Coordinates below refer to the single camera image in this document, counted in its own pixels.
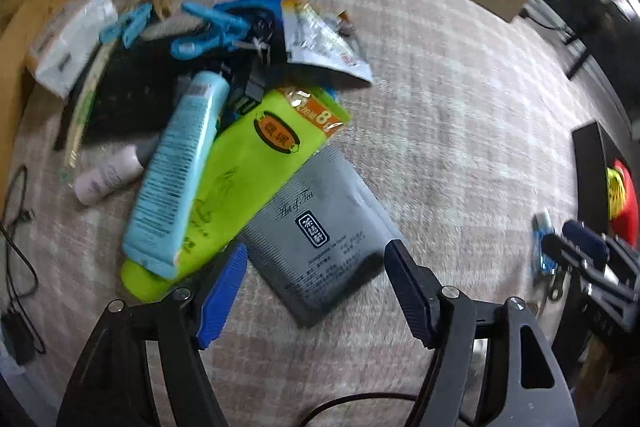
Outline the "red pouch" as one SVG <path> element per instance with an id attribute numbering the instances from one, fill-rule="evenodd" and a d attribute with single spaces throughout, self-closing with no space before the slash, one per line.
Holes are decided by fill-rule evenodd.
<path id="1" fill-rule="evenodd" d="M 627 198 L 624 211 L 613 221 L 608 220 L 608 223 L 617 236 L 620 236 L 630 246 L 636 247 L 639 239 L 639 208 L 634 181 L 632 181 L 629 170 L 619 159 L 615 159 L 613 166 L 608 168 L 614 167 L 623 171 Z"/>

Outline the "yellow green mesh bag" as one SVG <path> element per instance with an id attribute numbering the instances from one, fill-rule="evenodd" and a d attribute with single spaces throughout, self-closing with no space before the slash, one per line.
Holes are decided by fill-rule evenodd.
<path id="1" fill-rule="evenodd" d="M 622 169 L 617 167 L 606 169 L 606 185 L 608 186 L 608 220 L 613 221 L 626 207 L 627 196 Z"/>

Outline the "grey tea pouch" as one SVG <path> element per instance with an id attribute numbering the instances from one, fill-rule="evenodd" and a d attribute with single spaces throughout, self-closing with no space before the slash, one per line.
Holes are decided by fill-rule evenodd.
<path id="1" fill-rule="evenodd" d="M 322 147 L 245 225 L 239 241 L 299 326 L 319 323 L 383 270 L 401 231 L 335 146 Z"/>

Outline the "bamboo chopsticks packet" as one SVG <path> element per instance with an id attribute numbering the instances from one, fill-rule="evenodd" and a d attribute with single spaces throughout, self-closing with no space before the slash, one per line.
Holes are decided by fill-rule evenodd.
<path id="1" fill-rule="evenodd" d="M 70 176 L 76 169 L 82 138 L 84 137 L 94 98 L 96 97 L 96 89 L 98 89 L 100 80 L 116 46 L 117 42 L 115 40 L 103 43 L 100 46 L 78 95 L 65 140 L 62 164 L 65 176 Z"/>

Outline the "large blue clip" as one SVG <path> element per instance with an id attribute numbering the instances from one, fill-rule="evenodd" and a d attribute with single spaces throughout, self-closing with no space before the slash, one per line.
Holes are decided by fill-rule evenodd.
<path id="1" fill-rule="evenodd" d="M 193 60 L 213 49 L 232 48 L 235 41 L 243 40 L 252 28 L 243 17 L 195 2 L 183 2 L 181 9 L 199 18 L 204 26 L 196 35 L 179 37 L 171 43 L 170 54 L 180 61 Z"/>

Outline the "lime green snack bag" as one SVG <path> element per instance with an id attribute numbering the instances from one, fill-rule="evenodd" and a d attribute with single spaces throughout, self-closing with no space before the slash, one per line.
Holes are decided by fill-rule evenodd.
<path id="1" fill-rule="evenodd" d="M 129 258 L 120 271 L 128 293 L 150 303 L 204 267 L 349 121 L 347 110 L 320 88 L 268 92 L 262 103 L 215 139 L 183 239 L 170 251 L 177 272 L 161 277 L 149 262 Z"/>

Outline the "black storage tray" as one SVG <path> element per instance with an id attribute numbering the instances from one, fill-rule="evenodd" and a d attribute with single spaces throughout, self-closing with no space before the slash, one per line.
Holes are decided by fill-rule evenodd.
<path id="1" fill-rule="evenodd" d="M 591 121 L 572 131 L 576 164 L 578 220 L 596 233 L 616 235 L 608 223 L 608 186 L 606 169 L 619 159 L 629 170 L 628 162 L 608 132 L 597 122 Z M 634 181 L 638 208 L 639 184 Z"/>

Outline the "blue clothes peg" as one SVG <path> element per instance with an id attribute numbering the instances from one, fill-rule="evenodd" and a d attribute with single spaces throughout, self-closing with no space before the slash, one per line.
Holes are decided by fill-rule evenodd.
<path id="1" fill-rule="evenodd" d="M 108 25 L 100 31 L 100 43 L 105 44 L 120 40 L 122 46 L 129 49 L 134 40 L 145 30 L 151 19 L 152 9 L 152 4 L 145 2 L 120 16 L 114 24 Z"/>

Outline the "metal keyring clip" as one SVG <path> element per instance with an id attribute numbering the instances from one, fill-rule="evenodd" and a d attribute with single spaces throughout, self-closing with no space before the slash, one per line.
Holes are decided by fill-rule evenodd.
<path id="1" fill-rule="evenodd" d="M 533 311 L 536 317 L 544 314 L 547 303 L 557 303 L 563 298 L 566 271 L 555 268 L 550 273 L 537 272 L 534 276 Z"/>

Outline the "white orange sachet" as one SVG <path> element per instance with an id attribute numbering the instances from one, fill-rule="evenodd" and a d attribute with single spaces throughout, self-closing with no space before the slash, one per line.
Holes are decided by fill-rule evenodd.
<path id="1" fill-rule="evenodd" d="M 330 70 L 375 84 L 356 29 L 345 12 L 318 12 L 306 0 L 281 2 L 288 65 Z"/>

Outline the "light blue tube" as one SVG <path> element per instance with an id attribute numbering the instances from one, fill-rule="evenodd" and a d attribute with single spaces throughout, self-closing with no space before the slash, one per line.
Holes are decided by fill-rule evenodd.
<path id="1" fill-rule="evenodd" d="M 122 251 L 163 279 L 178 274 L 192 202 L 229 91 L 227 80 L 216 72 L 196 74 L 146 168 Z"/>

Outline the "blue card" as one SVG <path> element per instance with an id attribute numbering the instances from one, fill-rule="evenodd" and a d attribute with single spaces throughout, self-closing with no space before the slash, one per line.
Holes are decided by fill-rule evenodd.
<path id="1" fill-rule="evenodd" d="M 231 0 L 213 5 L 215 10 L 240 17 L 257 16 L 282 25 L 281 3 L 284 0 Z"/>

